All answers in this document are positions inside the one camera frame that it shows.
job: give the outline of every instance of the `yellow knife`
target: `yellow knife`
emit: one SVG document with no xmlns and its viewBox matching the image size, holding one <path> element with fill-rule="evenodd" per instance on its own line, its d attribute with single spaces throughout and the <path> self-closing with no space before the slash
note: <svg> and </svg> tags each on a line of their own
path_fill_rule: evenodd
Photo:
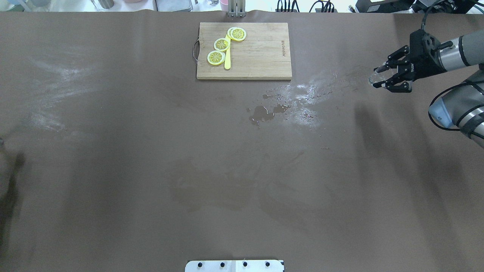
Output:
<svg viewBox="0 0 484 272">
<path fill-rule="evenodd" d="M 232 40 L 228 34 L 225 36 L 225 38 L 228 40 L 228 49 L 225 52 L 225 62 L 224 62 L 224 68 L 226 70 L 230 70 L 232 63 L 230 61 L 230 41 Z"/>
</svg>

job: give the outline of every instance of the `brown table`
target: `brown table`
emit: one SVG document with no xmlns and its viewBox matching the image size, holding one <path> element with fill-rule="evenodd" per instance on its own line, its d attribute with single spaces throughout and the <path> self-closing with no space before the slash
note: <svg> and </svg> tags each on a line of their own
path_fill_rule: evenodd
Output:
<svg viewBox="0 0 484 272">
<path fill-rule="evenodd" d="M 483 151 L 427 117 L 477 67 L 367 83 L 421 18 L 250 12 L 289 23 L 293 79 L 228 82 L 192 59 L 223 12 L 1 14 L 0 271 L 484 271 Z M 441 41 L 481 28 L 427 21 Z"/>
</svg>

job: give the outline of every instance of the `cutting board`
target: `cutting board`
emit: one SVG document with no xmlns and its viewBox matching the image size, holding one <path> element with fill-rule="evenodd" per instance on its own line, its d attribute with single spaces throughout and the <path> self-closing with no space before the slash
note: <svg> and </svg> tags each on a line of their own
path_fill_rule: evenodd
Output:
<svg viewBox="0 0 484 272">
<path fill-rule="evenodd" d="M 245 29 L 247 37 L 231 41 L 230 70 L 224 64 L 213 66 L 207 55 L 218 38 L 225 38 L 231 27 Z M 291 80 L 291 51 L 287 23 L 200 23 L 198 79 Z"/>
</svg>

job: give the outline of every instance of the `pink cup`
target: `pink cup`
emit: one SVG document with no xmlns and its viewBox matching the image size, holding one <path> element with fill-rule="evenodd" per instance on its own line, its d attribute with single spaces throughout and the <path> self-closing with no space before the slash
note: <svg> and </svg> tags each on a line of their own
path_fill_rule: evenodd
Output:
<svg viewBox="0 0 484 272">
<path fill-rule="evenodd" d="M 223 11 L 228 11 L 228 0 L 220 0 L 220 7 Z"/>
</svg>

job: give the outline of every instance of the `white bracket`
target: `white bracket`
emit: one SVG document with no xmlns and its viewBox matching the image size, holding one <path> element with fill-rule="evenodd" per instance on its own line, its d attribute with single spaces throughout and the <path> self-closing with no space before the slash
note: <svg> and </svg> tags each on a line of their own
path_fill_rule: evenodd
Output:
<svg viewBox="0 0 484 272">
<path fill-rule="evenodd" d="M 189 261 L 185 272 L 284 272 L 283 260 Z"/>
<path fill-rule="evenodd" d="M 245 0 L 228 0 L 229 17 L 245 17 Z"/>
</svg>

